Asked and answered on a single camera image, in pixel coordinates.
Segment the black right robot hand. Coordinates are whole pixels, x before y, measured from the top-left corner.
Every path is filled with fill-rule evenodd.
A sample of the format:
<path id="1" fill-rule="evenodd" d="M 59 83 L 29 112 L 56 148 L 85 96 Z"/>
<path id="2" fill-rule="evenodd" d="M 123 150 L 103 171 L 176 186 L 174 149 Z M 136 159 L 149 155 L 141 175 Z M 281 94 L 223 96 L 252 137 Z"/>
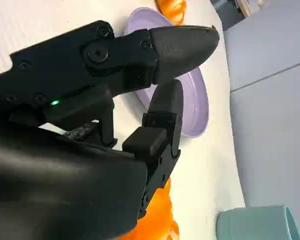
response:
<path id="1" fill-rule="evenodd" d="M 109 240 L 133 228 L 181 154 L 178 77 L 215 27 L 95 21 L 10 55 L 0 73 L 0 240 Z"/>

